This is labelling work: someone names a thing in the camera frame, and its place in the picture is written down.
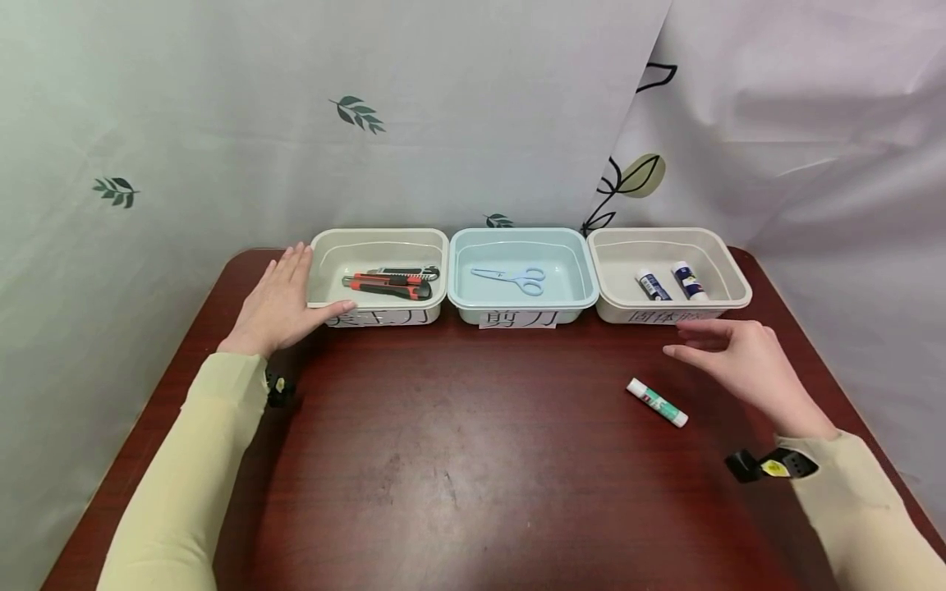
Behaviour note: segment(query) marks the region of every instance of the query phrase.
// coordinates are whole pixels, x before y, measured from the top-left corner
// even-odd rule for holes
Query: scissors
[[[504,270],[490,269],[471,269],[470,272],[478,277],[514,283],[519,286],[522,293],[526,295],[540,296],[542,292],[545,291],[545,288],[540,283],[545,281],[545,271],[539,267],[529,267],[519,275],[511,275],[508,271]]]

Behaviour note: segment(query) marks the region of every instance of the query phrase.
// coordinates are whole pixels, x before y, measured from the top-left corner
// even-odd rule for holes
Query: finger
[[[276,261],[270,261],[270,264],[266,266],[266,270],[263,271],[263,276],[259,279],[259,284],[263,285],[266,281],[272,277],[272,270],[276,268]]]
[[[705,330],[678,330],[676,333],[683,340],[726,340],[721,339],[717,334]]]
[[[725,351],[729,346],[729,343],[724,340],[688,340],[683,344],[693,349],[700,349],[701,351],[709,351],[711,353]]]
[[[283,269],[283,278],[285,281],[292,279],[292,274],[295,272],[296,267],[299,266],[299,259],[302,258],[303,244],[302,242],[297,242],[295,246],[292,247],[292,256],[286,262],[286,268]]]
[[[306,320],[311,329],[315,329],[325,321],[337,316],[341,316],[345,312],[351,312],[356,307],[358,307],[358,305],[351,300],[335,302],[334,304],[329,304],[324,308],[312,308],[306,310]]]
[[[291,246],[287,248],[283,255],[279,258],[279,262],[276,263],[276,268],[272,270],[272,279],[278,279],[286,271],[286,265],[289,264],[289,260],[292,258],[295,249]]]
[[[266,282],[268,282],[270,277],[272,277],[272,270],[275,268],[276,262],[270,261],[270,264],[266,266],[266,270],[263,271],[263,276],[259,278],[259,281],[256,283],[256,287],[253,288],[251,293],[256,293],[266,285]]]
[[[673,357],[678,361],[683,361],[695,368],[699,368],[708,374],[712,373],[711,370],[715,366],[717,355],[707,351],[700,351],[699,349],[694,349],[686,345],[667,345],[663,348],[663,353],[666,356]]]
[[[718,318],[714,318],[709,320],[680,321],[676,324],[676,328],[678,330],[710,333],[716,337],[729,339],[741,325],[741,321],[721,321]]]
[[[312,247],[306,246],[302,249],[299,256],[299,263],[296,264],[289,282],[294,286],[304,286],[308,283],[308,275],[312,271]]]

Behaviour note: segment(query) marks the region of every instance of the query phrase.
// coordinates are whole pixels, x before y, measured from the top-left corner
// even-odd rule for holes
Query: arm
[[[100,591],[214,589],[237,468],[266,406],[266,359],[211,355],[115,532]]]
[[[792,486],[843,591],[946,589],[946,565],[861,438],[777,439],[820,467]]]
[[[302,243],[271,261],[233,332],[204,361],[122,515],[99,591],[216,588],[211,564],[223,516],[266,407],[266,359],[355,307],[308,309],[311,264],[312,250]]]
[[[664,353],[712,375],[764,412],[781,447],[819,469],[792,480],[844,591],[946,589],[946,565],[920,535],[864,442],[839,431],[801,385],[775,332],[758,322],[688,321]]]

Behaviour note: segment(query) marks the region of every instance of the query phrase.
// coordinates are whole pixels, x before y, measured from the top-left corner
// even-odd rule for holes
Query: sleeve
[[[777,438],[819,469],[792,480],[842,591],[946,589],[946,565],[917,531],[864,441]]]
[[[260,356],[204,361],[118,524],[99,591],[216,589],[220,527],[268,391]]]

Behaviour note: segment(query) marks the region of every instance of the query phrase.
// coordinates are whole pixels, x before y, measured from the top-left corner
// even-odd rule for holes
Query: white plastic container
[[[716,318],[749,305],[752,288],[723,240],[702,228],[603,228],[588,237],[598,273],[601,299],[596,307],[614,324],[676,324],[682,320]],[[672,270],[687,261],[709,298],[688,300]],[[635,279],[650,269],[673,298],[652,302]]]
[[[542,269],[543,292],[474,275],[473,269],[519,274]],[[599,295],[588,245],[567,228],[471,228],[450,240],[450,301],[465,322],[482,327],[539,328],[574,321]]]
[[[365,228],[326,230],[312,239],[312,272],[308,278],[308,306],[322,307],[338,300],[353,300],[359,307],[327,326],[409,326],[430,324],[440,316],[447,296],[449,242],[440,230]],[[391,295],[355,291],[342,277],[381,267],[436,265],[440,277],[430,282],[430,299],[402,300]]]

